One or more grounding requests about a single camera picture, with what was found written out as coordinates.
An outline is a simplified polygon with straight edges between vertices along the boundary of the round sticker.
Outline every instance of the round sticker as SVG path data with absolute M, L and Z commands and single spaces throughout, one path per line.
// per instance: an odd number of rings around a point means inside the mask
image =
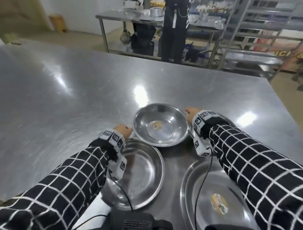
M 228 213 L 228 204 L 224 197 L 220 194 L 214 193 L 211 196 L 211 205 L 213 209 L 218 213 L 221 213 L 223 215 Z
M 153 124 L 152 124 L 152 127 L 156 130 L 160 130 L 162 129 L 162 123 L 160 121 L 155 121 Z

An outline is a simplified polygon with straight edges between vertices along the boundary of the floor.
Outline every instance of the floor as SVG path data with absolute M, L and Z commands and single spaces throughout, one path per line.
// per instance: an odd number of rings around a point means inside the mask
M 127 28 L 131 33 L 133 33 L 131 24 L 128 24 Z M 109 47 L 120 39 L 122 31 L 123 29 L 120 28 L 106 36 Z M 59 34 L 57 32 L 49 31 L 37 34 L 35 36 L 29 36 L 27 39 L 50 42 L 70 48 L 77 47 L 102 52 L 105 51 L 102 36 L 88 33 L 70 31 L 65 34 Z M 198 41 L 194 41 L 194 44 L 201 45 Z M 303 92 L 297 90 L 298 83 L 292 81 L 291 78 L 292 74 L 279 73 L 274 78 L 271 85 L 289 113 L 293 116 L 294 120 L 303 131 Z

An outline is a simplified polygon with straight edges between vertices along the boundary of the black and white checkered sleeve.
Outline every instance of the black and white checkered sleeve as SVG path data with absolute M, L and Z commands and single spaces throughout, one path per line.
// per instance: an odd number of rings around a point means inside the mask
M 303 229 L 303 167 L 229 125 L 215 125 L 210 141 L 240 187 L 261 230 Z
M 0 207 L 0 229 L 71 229 L 105 184 L 108 160 L 125 140 L 105 130 L 37 185 Z

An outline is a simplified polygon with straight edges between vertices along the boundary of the hand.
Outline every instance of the hand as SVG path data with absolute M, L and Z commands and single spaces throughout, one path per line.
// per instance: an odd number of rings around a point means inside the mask
M 129 136 L 132 133 L 132 128 L 128 128 L 126 125 L 117 125 L 115 128 L 113 128 L 114 130 L 118 131 L 119 133 L 121 133 L 124 137 L 125 140 L 128 140 Z
M 194 118 L 194 116 L 200 112 L 202 109 L 198 109 L 195 107 L 188 107 L 185 109 L 185 112 L 187 112 L 186 114 L 186 120 L 191 124 L 192 123 L 192 119 Z

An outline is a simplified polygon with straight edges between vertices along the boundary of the metal work table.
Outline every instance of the metal work table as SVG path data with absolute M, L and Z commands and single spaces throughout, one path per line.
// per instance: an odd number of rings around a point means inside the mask
M 0 198 L 29 189 L 105 127 L 149 103 L 209 108 L 303 163 L 302 135 L 266 79 L 25 41 L 0 47 Z M 198 158 L 191 139 L 159 148 L 165 179 L 143 211 L 186 229 L 180 186 Z
M 205 32 L 210 32 L 211 36 L 209 39 L 209 43 L 212 42 L 213 36 L 215 33 L 220 33 L 219 37 L 221 36 L 221 33 L 224 29 L 224 23 L 220 21 L 220 23 L 216 23 L 216 20 L 220 17 L 214 17 L 209 16 L 211 20 L 207 21 L 200 21 L 197 22 L 190 22 L 189 23 L 189 29 L 192 30 L 203 30 Z M 127 54 L 131 56 L 138 56 L 138 57 L 147 57 L 150 59 L 160 60 L 161 58 L 157 57 L 156 54 L 154 56 L 148 56 L 143 54 L 136 54 L 133 53 L 132 50 L 128 47 L 128 45 L 123 44 L 119 41 L 118 44 L 115 44 L 113 49 L 108 47 L 106 34 L 104 30 L 103 20 L 113 20 L 113 21 L 120 21 L 123 22 L 123 27 L 126 28 L 125 22 L 132 22 L 132 23 L 139 23 L 139 24 L 147 24 L 147 25 L 153 25 L 153 26 L 162 26 L 163 21 L 155 21 L 155 20 L 144 20 L 143 14 L 139 10 L 134 9 L 120 9 L 120 10 L 109 10 L 105 11 L 101 14 L 96 15 L 96 18 L 99 19 L 100 27 L 102 31 L 102 37 L 104 42 L 104 47 L 106 52 L 112 52 L 117 54 Z M 218 46 L 219 46 L 220 39 L 217 39 L 213 48 L 213 51 L 211 52 L 211 56 L 209 58 L 207 68 L 210 67 L 212 61 L 215 58 L 215 54 L 217 52 Z

